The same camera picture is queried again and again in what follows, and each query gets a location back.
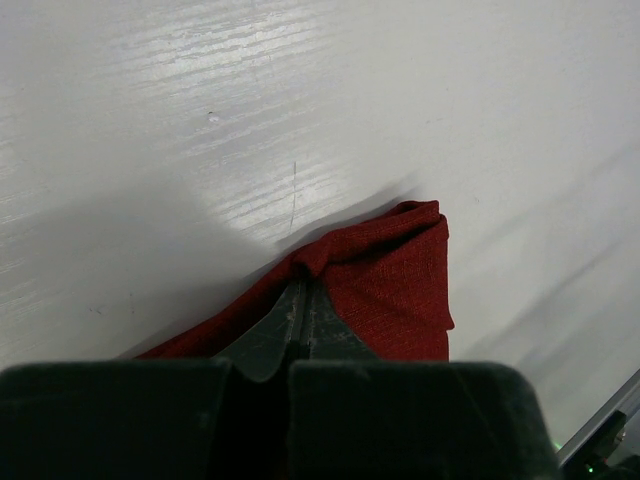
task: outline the white wood-grain surface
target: white wood-grain surface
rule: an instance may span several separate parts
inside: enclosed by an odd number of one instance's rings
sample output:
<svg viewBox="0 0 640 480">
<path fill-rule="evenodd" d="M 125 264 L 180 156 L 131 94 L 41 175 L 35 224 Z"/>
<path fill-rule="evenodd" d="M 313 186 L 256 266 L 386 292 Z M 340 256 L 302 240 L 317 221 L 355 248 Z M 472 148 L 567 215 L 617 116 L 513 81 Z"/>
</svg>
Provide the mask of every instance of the white wood-grain surface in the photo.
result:
<svg viewBox="0 0 640 480">
<path fill-rule="evenodd" d="M 130 356 L 398 199 L 564 442 L 640 366 L 640 3 L 4 0 L 0 366 Z"/>
</svg>

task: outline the white table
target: white table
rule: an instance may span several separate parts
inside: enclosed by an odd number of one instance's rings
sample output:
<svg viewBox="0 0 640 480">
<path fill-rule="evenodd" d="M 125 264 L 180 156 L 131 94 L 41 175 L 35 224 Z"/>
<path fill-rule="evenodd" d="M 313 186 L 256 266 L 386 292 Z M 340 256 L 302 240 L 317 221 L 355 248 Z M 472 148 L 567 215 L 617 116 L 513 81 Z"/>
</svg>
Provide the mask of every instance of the white table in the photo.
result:
<svg viewBox="0 0 640 480">
<path fill-rule="evenodd" d="M 140 352 L 439 199 L 453 358 L 566 441 L 640 364 L 639 44 L 635 0 L 2 2 L 0 365 Z"/>
</svg>

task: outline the fabric fold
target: fabric fold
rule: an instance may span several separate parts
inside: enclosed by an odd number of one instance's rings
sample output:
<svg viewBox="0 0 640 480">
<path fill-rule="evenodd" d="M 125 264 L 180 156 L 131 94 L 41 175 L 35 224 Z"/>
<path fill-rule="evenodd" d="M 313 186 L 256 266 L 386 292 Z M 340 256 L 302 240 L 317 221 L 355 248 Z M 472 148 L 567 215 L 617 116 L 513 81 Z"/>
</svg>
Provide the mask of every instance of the fabric fold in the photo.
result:
<svg viewBox="0 0 640 480">
<path fill-rule="evenodd" d="M 381 358 L 448 360 L 448 237 L 438 202 L 402 202 L 295 250 L 219 314 L 138 358 L 211 357 L 306 276 L 323 282 L 336 313 Z"/>
</svg>

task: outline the scratch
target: scratch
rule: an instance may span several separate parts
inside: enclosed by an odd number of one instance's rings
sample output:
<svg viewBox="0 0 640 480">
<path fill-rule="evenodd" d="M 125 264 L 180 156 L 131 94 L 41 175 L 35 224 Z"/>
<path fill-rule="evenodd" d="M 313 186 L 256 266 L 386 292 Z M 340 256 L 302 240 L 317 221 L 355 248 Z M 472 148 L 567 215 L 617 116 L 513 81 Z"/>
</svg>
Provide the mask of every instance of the scratch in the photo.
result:
<svg viewBox="0 0 640 480">
<path fill-rule="evenodd" d="M 289 222 L 289 233 L 293 229 L 293 219 L 296 216 L 296 174 L 298 173 L 298 162 L 293 162 L 293 204 L 291 205 L 291 221 Z"/>
</svg>

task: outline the red cloth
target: red cloth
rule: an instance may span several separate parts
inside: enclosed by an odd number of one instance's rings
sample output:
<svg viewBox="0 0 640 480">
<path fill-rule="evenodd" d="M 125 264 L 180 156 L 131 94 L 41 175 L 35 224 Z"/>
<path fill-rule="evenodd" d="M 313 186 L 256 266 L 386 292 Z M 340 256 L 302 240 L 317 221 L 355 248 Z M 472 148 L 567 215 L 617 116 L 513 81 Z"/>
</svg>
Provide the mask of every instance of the red cloth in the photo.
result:
<svg viewBox="0 0 640 480">
<path fill-rule="evenodd" d="M 448 237 L 438 202 L 400 203 L 297 249 L 218 315 L 140 358 L 215 355 L 264 317 L 291 279 L 310 275 L 381 358 L 448 360 Z"/>
</svg>

